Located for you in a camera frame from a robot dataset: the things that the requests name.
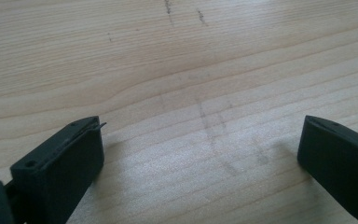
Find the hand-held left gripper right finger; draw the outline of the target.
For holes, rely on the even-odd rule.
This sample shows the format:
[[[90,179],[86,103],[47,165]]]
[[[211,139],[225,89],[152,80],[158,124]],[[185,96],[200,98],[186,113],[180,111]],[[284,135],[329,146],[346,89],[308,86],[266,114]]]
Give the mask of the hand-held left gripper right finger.
[[[298,163],[358,220],[358,133],[332,120],[306,116]]]

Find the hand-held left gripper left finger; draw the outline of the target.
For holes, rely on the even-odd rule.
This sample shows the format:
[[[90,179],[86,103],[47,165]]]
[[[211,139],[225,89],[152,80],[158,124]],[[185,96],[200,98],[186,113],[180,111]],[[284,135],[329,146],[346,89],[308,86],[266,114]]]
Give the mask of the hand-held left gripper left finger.
[[[27,224],[65,224],[104,162],[97,116],[76,120],[10,167],[15,209]]]

